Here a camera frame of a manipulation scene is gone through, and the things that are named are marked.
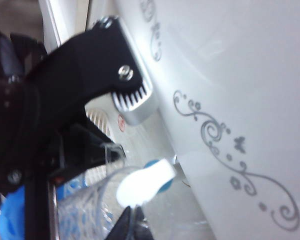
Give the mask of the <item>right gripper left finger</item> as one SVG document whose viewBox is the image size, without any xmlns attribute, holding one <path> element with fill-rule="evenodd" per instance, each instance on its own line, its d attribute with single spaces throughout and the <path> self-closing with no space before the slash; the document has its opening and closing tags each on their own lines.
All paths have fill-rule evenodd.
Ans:
<svg viewBox="0 0 300 240">
<path fill-rule="evenodd" d="M 113 226 L 106 240 L 129 240 L 133 229 L 133 210 L 126 207 Z"/>
</svg>

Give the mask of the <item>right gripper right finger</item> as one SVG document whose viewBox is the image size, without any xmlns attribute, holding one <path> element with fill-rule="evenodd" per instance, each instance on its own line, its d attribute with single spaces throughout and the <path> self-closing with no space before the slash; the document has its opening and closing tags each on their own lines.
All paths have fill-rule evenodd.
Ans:
<svg viewBox="0 0 300 240">
<path fill-rule="evenodd" d="M 135 210 L 135 239 L 154 240 L 147 219 L 140 206 Z"/>
</svg>

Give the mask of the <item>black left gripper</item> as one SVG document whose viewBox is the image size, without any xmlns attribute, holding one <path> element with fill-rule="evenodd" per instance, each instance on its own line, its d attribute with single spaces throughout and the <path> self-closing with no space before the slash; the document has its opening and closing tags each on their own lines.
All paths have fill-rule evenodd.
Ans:
<svg viewBox="0 0 300 240">
<path fill-rule="evenodd" d="M 123 147 L 85 118 L 60 129 L 58 158 L 51 166 L 55 155 L 49 145 L 64 108 L 65 89 L 59 81 L 0 80 L 0 207 L 2 196 L 24 186 L 27 240 L 58 237 L 49 178 L 71 180 L 103 165 L 120 168 L 126 160 Z"/>
</svg>

